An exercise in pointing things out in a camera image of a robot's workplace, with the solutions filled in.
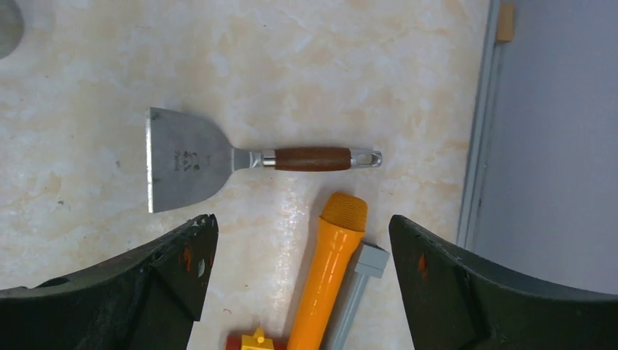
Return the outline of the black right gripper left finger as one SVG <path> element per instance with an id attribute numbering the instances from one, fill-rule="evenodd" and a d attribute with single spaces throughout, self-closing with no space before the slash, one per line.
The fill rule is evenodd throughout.
<path id="1" fill-rule="evenodd" d="M 37 287 L 1 291 L 3 349 L 185 349 L 201 318 L 213 214 Z"/>

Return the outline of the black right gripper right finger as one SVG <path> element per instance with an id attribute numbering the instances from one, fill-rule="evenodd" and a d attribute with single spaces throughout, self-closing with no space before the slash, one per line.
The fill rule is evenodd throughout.
<path id="1" fill-rule="evenodd" d="M 395 215 L 391 251 L 416 349 L 615 349 L 617 296 L 534 278 Z"/>

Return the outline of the grey toy bar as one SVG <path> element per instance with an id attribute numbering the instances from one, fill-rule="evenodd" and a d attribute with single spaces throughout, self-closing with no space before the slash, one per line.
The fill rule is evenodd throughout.
<path id="1" fill-rule="evenodd" d="M 390 253 L 362 241 L 348 264 L 322 343 L 322 349 L 343 349 L 367 282 L 381 279 Z"/>

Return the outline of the yellow red toy block car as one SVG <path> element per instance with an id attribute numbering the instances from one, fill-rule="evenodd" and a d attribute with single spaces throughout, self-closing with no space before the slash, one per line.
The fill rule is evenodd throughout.
<path id="1" fill-rule="evenodd" d="M 225 350 L 286 350 L 282 340 L 268 337 L 261 327 L 252 334 L 232 333 L 227 336 Z"/>

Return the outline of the orange toy microphone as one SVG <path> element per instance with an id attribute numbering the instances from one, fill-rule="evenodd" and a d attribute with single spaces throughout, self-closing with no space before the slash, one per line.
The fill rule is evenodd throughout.
<path id="1" fill-rule="evenodd" d="M 334 308 L 348 263 L 365 236 L 367 203 L 333 193 L 318 220 L 316 249 L 287 349 L 318 349 Z"/>

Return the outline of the small wooden corner stopper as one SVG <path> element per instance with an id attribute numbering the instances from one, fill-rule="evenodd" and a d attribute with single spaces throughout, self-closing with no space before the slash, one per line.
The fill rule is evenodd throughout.
<path id="1" fill-rule="evenodd" d="M 496 43 L 506 44 L 515 37 L 515 3 L 502 1 L 499 6 L 496 28 Z"/>

